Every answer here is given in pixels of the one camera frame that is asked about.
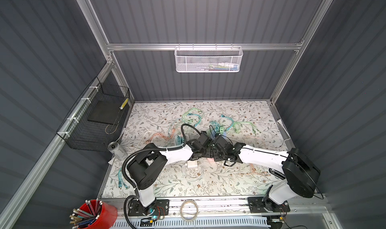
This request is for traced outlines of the white charger plug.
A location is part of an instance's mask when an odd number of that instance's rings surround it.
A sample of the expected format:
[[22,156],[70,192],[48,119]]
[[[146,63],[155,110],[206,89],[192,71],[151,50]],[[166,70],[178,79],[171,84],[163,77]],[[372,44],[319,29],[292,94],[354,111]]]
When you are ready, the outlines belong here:
[[188,161],[187,162],[187,168],[188,169],[198,169],[198,162],[197,161]]

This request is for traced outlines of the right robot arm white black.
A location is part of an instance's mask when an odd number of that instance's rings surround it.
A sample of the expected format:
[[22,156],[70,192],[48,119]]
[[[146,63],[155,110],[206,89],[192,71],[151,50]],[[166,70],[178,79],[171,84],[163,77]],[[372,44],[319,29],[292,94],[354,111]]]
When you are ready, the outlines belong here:
[[287,152],[271,151],[239,142],[232,144],[218,135],[209,143],[209,151],[216,151],[225,166],[232,167],[236,163],[263,166],[280,179],[269,186],[264,197],[252,203],[267,212],[289,212],[289,199],[313,198],[318,189],[320,169],[297,148]]

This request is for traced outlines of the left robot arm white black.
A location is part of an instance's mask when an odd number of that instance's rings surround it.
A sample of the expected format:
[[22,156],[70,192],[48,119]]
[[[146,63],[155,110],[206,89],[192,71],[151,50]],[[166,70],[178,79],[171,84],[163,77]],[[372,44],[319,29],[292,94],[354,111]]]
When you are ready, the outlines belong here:
[[153,184],[165,166],[176,162],[202,158],[213,139],[190,124],[181,125],[184,142],[173,147],[158,147],[154,143],[130,154],[123,162],[123,178],[130,183],[137,199],[144,208],[155,206]]

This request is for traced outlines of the clear tape roll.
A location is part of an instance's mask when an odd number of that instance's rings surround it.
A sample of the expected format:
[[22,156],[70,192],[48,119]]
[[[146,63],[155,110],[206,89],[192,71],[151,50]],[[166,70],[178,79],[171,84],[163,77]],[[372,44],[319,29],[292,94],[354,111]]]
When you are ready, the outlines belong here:
[[180,216],[186,222],[192,222],[199,215],[199,206],[194,200],[185,200],[180,206]]

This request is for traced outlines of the white energy drink can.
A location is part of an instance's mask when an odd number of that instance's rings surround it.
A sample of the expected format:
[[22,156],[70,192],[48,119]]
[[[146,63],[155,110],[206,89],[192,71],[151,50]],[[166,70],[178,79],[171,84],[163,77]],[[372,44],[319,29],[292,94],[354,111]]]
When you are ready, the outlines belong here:
[[111,142],[108,145],[108,151],[111,152],[119,161],[124,161],[128,157],[127,152],[118,142]]

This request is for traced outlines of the red pencil cup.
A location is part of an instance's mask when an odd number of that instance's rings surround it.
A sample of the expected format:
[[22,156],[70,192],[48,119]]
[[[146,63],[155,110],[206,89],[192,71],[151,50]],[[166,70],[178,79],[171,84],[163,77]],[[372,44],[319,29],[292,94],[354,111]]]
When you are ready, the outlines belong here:
[[118,209],[99,199],[85,200],[69,218],[73,229],[110,229],[118,218]]

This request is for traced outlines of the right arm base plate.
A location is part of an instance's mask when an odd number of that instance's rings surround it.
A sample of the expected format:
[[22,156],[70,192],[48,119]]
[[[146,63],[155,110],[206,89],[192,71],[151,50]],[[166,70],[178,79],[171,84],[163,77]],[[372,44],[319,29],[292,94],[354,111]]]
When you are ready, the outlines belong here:
[[291,210],[287,201],[276,204],[268,197],[262,196],[248,197],[247,204],[251,213],[288,213]]

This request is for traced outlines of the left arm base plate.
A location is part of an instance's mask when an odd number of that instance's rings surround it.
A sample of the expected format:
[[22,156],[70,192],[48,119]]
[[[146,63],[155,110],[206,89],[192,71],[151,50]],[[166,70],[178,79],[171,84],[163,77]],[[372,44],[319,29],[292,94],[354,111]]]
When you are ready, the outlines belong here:
[[131,200],[128,204],[127,215],[130,217],[139,216],[167,216],[169,213],[168,199],[156,199],[149,206],[144,207],[140,201]]

